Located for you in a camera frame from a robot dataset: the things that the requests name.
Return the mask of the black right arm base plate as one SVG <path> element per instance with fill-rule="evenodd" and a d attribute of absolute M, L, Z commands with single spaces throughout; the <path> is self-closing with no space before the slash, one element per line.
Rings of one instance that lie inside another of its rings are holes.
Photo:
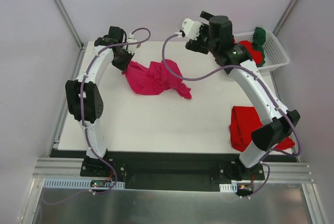
<path fill-rule="evenodd" d="M 237 158 L 233 162 L 220 163 L 218 166 L 220 180 L 230 181 L 264 181 L 263 165 L 258 163 L 251 168 L 246 168 Z"/>

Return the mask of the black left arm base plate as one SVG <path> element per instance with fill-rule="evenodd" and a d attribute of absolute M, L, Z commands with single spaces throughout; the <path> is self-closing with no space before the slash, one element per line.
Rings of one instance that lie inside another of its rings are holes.
<path fill-rule="evenodd" d="M 121 160 L 110 160 L 105 159 L 115 170 L 117 177 L 123 179 L 126 175 L 126 163 Z M 106 178 L 109 177 L 112 169 L 99 159 L 94 159 L 90 157 L 85 157 L 80 170 L 80 176 L 82 177 L 99 177 Z"/>

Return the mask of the magenta t shirt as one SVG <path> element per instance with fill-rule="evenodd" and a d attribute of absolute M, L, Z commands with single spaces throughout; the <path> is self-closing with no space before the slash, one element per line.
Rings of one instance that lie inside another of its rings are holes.
<path fill-rule="evenodd" d="M 171 74 L 162 61 L 152 61 L 149 67 L 130 61 L 127 70 L 122 74 L 131 90 L 138 95 L 156 96 L 173 89 L 185 99 L 192 98 L 191 89 L 183 83 L 182 79 Z"/>

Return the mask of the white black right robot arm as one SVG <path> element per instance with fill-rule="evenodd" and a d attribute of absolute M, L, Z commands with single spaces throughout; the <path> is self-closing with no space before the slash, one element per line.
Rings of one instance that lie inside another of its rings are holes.
<path fill-rule="evenodd" d="M 251 133 L 252 140 L 235 162 L 223 169 L 226 177 L 245 180 L 264 157 L 294 131 L 300 120 L 297 110 L 289 110 L 268 88 L 246 46 L 236 43 L 232 22 L 227 16 L 214 16 L 202 11 L 208 23 L 185 18 L 180 25 L 188 37 L 186 49 L 211 53 L 215 62 L 234 79 L 253 104 L 262 127 Z"/>

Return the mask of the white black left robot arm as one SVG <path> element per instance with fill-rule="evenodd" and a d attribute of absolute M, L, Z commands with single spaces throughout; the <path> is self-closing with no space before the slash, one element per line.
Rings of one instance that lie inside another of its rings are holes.
<path fill-rule="evenodd" d="M 98 176 L 110 172 L 110 163 L 104 160 L 107 152 L 102 136 L 100 118 L 104 110 L 104 102 L 98 85 L 111 64 L 118 70 L 126 71 L 134 54 L 129 50 L 129 43 L 136 40 L 128 38 L 126 32 L 111 26 L 108 34 L 94 41 L 92 60 L 74 80 L 65 84 L 69 113 L 78 121 L 86 141 L 85 161 L 93 163 L 92 170 Z"/>

